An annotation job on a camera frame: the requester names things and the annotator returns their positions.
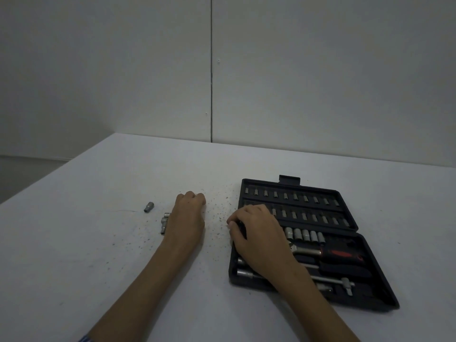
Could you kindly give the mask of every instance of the striped sleeve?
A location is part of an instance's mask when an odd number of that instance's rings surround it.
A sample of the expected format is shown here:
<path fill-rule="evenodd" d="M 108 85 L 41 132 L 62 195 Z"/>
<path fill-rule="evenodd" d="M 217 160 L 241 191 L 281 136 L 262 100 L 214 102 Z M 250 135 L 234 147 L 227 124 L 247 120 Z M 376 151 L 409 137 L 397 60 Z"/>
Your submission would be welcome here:
<path fill-rule="evenodd" d="M 86 335 L 86 336 L 84 336 L 82 339 L 80 339 L 79 342 L 94 342 L 94 341 L 92 341 L 91 339 L 89 339 L 89 338 L 87 337 L 87 335 Z"/>

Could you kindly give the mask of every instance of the screwdriver handle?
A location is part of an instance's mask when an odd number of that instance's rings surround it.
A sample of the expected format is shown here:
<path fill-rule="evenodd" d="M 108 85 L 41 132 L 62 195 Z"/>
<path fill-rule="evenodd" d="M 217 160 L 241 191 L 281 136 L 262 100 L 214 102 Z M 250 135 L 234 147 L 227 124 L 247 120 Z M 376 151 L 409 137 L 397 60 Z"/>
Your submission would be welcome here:
<path fill-rule="evenodd" d="M 344 262 L 345 264 L 350 263 L 354 265 L 365 265 L 364 257 L 355 252 L 349 250 L 333 249 L 322 247 L 322 257 L 323 261 L 328 262 Z"/>

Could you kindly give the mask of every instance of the right hand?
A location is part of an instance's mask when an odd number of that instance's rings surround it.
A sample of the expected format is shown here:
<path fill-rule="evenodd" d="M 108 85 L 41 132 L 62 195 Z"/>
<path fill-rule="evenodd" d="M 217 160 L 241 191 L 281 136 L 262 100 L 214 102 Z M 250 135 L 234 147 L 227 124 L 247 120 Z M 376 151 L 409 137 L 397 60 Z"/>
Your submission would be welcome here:
<path fill-rule="evenodd" d="M 247 239 L 239 230 L 238 221 L 244 223 Z M 237 252 L 270 282 L 298 264 L 282 227 L 265 205 L 241 207 L 227 219 L 227 223 Z"/>

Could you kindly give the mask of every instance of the black plastic case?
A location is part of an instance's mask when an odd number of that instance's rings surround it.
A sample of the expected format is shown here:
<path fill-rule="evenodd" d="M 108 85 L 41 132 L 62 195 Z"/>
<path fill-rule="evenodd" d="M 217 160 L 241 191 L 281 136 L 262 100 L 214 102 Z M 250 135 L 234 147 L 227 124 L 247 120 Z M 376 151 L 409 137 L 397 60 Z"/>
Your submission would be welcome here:
<path fill-rule="evenodd" d="M 301 231 L 308 230 L 323 234 L 325 243 L 301 242 L 296 239 L 292 242 L 298 247 L 321 249 L 322 252 L 330 255 L 330 258 L 325 258 L 325 261 L 321 257 L 295 255 L 300 263 L 319 266 L 319 269 L 307 269 L 311 275 L 333 279 L 346 277 L 354 282 L 355 286 L 351 289 L 353 296 L 349 296 L 340 284 L 326 283 L 332 287 L 332 291 L 322 291 L 328 301 L 376 311 L 398 309 L 399 302 L 368 243 L 356 232 L 358 226 L 340 193 L 336 190 L 300 186 L 299 183 L 298 177 L 282 175 L 279 176 L 279 183 L 243 179 L 238 207 L 265 204 L 270 212 L 275 209 L 276 218 L 282 228 L 290 227 L 293 230 L 298 228 Z M 241 223 L 239 226 L 246 237 L 244 225 Z M 356 253 L 358 257 L 339 258 L 340 254 L 347 253 Z M 229 279 L 232 284 L 275 291 L 271 283 L 266 279 L 258 278 L 258 274 L 255 274 L 248 264 L 238 264 L 238 258 L 240 255 L 233 243 L 229 263 Z M 238 270 L 253 272 L 255 277 L 238 276 Z"/>

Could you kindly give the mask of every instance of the left hand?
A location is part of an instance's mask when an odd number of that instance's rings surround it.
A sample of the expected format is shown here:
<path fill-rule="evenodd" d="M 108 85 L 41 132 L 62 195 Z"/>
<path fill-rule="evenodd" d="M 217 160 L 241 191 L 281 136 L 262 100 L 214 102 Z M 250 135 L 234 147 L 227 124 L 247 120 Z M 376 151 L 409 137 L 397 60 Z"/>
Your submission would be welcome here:
<path fill-rule="evenodd" d="M 204 194 L 192 191 L 179 194 L 166 225 L 163 242 L 172 245 L 188 257 L 201 240 L 204 229 L 202 207 L 206 204 Z"/>

